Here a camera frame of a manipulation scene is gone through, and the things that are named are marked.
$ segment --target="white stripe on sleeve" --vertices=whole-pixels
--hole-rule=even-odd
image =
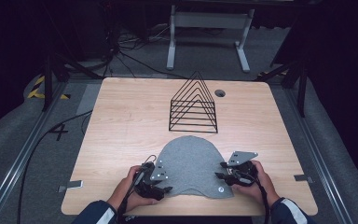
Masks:
[[[106,224],[112,219],[115,215],[115,212],[112,209],[106,209],[106,212],[101,216],[100,220],[98,220],[97,224]]]
[[[295,203],[288,199],[283,199],[281,203],[284,203],[289,208],[290,212],[293,215],[293,218],[298,224],[307,224],[307,218],[304,216],[304,214],[300,211],[300,209]]]

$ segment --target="white metal frame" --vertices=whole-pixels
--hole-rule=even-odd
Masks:
[[[198,12],[176,12],[175,6],[171,8],[170,31],[171,40],[168,50],[167,69],[173,70],[175,60],[175,28],[176,27],[204,27],[223,29],[242,29],[240,41],[235,42],[238,57],[240,58],[243,72],[250,72],[243,46],[252,23],[255,10],[251,9],[248,14],[223,14],[223,13],[198,13]]]

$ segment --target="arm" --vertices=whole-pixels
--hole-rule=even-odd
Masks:
[[[257,169],[257,177],[260,184],[267,192],[267,201],[271,214],[272,223],[295,224],[295,223],[315,223],[292,201],[281,198],[275,191],[269,175],[264,172],[264,168],[259,161],[252,161]],[[232,188],[240,193],[252,196],[258,203],[263,204],[260,189],[256,184],[251,187],[233,185]]]
[[[83,223],[116,223],[117,210],[120,207],[128,189],[131,186],[135,173],[139,170],[140,166],[132,166],[127,174],[117,185],[112,196],[104,202],[97,201],[90,203],[74,220],[74,224]],[[156,204],[157,200],[142,198],[136,192],[133,192],[127,203],[126,212],[141,205]]]

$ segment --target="wrist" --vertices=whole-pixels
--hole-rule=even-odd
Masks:
[[[268,193],[267,194],[267,202],[268,202],[268,206],[271,207],[275,202],[277,202],[281,197],[273,192],[273,193]]]
[[[113,208],[115,208],[116,211],[118,211],[118,207],[120,206],[120,204],[117,203],[117,200],[115,200],[115,197],[113,195],[106,202],[109,203]]]

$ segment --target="gray felt pad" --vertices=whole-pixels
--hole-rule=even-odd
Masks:
[[[222,155],[203,138],[183,136],[173,139],[162,149],[158,161],[162,161],[169,178],[157,186],[173,187],[167,197],[178,194],[215,199],[234,196],[231,187],[214,174],[227,174],[227,169],[220,166],[220,162],[224,161]]]

